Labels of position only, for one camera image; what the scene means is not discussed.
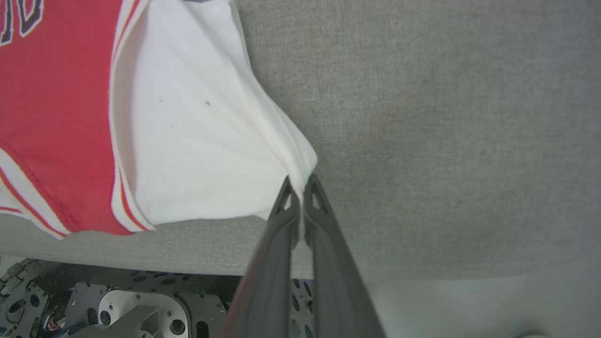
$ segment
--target red and white striped trim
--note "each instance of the red and white striped trim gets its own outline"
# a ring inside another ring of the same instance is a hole
[[[0,212],[3,214],[28,218],[38,228],[59,239],[71,233],[63,226],[19,165],[2,149],[0,149],[0,193],[8,197],[11,205],[1,207]]]
[[[111,126],[111,144],[115,158],[115,183],[112,190],[111,209],[117,221],[131,232],[154,230],[154,226],[140,212],[133,199],[127,176],[124,174],[128,173],[128,171],[121,156],[124,152],[123,149],[126,149],[127,145],[130,144],[126,141],[126,138],[129,136],[127,132],[123,131],[124,121],[115,121],[115,114],[118,114],[120,117],[128,116],[127,109],[129,105],[127,104],[127,100],[129,96],[127,94],[129,93],[129,89],[126,88],[127,85],[123,84],[123,87],[115,90],[115,86],[119,85],[116,84],[115,75],[123,46],[138,19],[146,9],[148,2],[149,0],[123,0],[119,19],[117,20],[111,63],[109,124]],[[125,96],[115,98],[116,94]]]

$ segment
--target gray fabric surface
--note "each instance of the gray fabric surface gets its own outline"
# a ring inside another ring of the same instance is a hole
[[[237,4],[255,74],[312,142],[367,280],[514,274],[599,244],[598,1]],[[219,274],[244,272],[264,227],[54,241],[0,224],[4,254]]]

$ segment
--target white cloth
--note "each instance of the white cloth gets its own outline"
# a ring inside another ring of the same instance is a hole
[[[145,15],[126,171],[146,219],[266,218],[286,176],[301,197],[317,155],[252,74],[233,2],[152,0]]]

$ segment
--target garment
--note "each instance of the garment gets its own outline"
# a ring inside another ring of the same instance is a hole
[[[0,8],[0,212],[125,235],[265,215],[286,175],[304,186],[317,157],[241,57],[228,1],[18,3]]]

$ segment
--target red stripe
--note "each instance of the red stripe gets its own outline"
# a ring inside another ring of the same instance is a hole
[[[35,211],[35,209],[33,207],[31,207],[29,205],[29,203],[27,203],[27,201],[23,197],[21,197],[21,195],[17,192],[17,190],[13,187],[13,185],[10,183],[10,181],[4,174],[4,171],[2,170],[2,168],[0,168],[0,179],[2,179],[2,182],[8,188],[8,190],[14,196],[14,198],[16,198],[17,201],[19,201],[19,203],[21,203],[21,205],[25,207],[25,209],[29,210],[29,212],[32,215],[34,215],[40,221],[40,223],[42,223],[48,230],[55,232],[56,234],[60,235],[61,237],[66,236],[65,234],[63,234],[63,233],[59,232],[58,230],[54,229],[53,227],[51,227],[50,224],[48,224],[48,222],[46,222],[46,220],[44,220],[44,218],[42,218],[42,216],[40,214],[38,214],[38,212]]]
[[[22,212],[20,210],[12,208],[12,207],[0,206],[0,210],[15,212],[17,214],[22,214]]]
[[[123,204],[123,210],[129,217],[132,222],[134,222],[140,229],[148,230],[142,223],[138,222],[138,220],[133,216],[132,211],[129,209],[129,205],[127,205],[127,198],[125,197],[125,187],[123,186],[123,180],[121,180],[121,202]]]
[[[123,26],[123,30],[121,31],[121,35],[119,35],[119,40],[117,40],[117,47],[115,48],[115,53],[117,53],[117,49],[119,49],[119,44],[121,43],[121,39],[123,38],[123,34],[125,33],[125,30],[127,29],[127,25],[129,25],[129,22],[132,20],[133,12],[136,11],[136,8],[138,7],[139,3],[140,3],[140,0],[134,0],[133,5],[132,5],[132,9],[129,10],[129,15],[127,15],[127,20],[125,20],[125,25]]]

